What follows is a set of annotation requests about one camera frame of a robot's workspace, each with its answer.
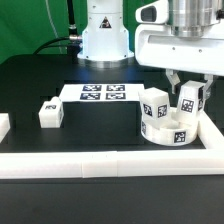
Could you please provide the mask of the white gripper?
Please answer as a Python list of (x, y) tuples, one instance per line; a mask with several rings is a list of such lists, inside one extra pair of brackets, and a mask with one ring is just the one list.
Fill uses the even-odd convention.
[(172, 93), (178, 71), (203, 73), (203, 98), (224, 76), (223, 0), (156, 0), (135, 13), (135, 57), (143, 66), (164, 68)]

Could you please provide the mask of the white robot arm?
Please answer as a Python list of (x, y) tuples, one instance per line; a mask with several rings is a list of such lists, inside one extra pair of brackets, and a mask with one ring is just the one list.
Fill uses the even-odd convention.
[(201, 73), (207, 98), (215, 77), (224, 76), (222, 0), (156, 0), (138, 8), (134, 51), (122, 9), (123, 0), (87, 0), (79, 61), (110, 68), (135, 58), (142, 66), (165, 69), (172, 85), (179, 83), (179, 71)]

